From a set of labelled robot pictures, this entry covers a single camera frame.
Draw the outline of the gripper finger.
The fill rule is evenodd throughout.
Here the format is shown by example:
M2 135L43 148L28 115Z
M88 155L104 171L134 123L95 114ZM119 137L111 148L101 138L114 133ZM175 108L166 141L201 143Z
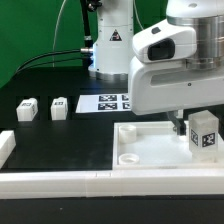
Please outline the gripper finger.
M186 124L183 118L178 118L177 111L169 111L167 112L168 120L171 121L174 125L173 130L179 136L184 136L186 134Z

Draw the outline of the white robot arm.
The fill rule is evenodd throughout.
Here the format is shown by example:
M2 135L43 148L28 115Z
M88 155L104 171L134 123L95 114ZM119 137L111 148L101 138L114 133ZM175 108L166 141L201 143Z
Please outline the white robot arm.
M166 18L132 31L134 0L87 0L98 17L90 75L128 81L131 110L165 112L224 104L224 0L168 0Z

